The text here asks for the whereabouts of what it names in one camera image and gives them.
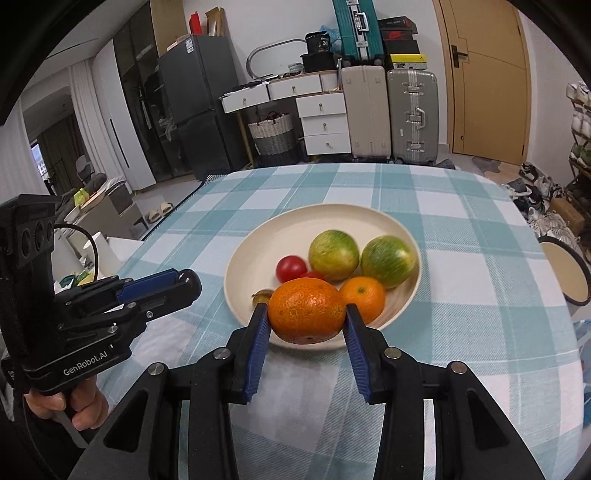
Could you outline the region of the person's left hand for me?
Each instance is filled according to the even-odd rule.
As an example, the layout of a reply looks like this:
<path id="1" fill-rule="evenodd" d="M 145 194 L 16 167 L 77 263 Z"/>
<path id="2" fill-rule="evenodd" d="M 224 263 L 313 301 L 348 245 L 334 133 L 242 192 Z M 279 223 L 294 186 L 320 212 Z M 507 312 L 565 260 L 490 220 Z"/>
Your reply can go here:
<path id="1" fill-rule="evenodd" d="M 29 409 L 39 418 L 50 419 L 67 407 L 74 411 L 73 427 L 78 431 L 97 429 L 108 416 L 109 406 L 97 387 L 97 377 L 82 380 L 69 394 L 57 393 L 45 396 L 34 389 L 24 395 Z"/>

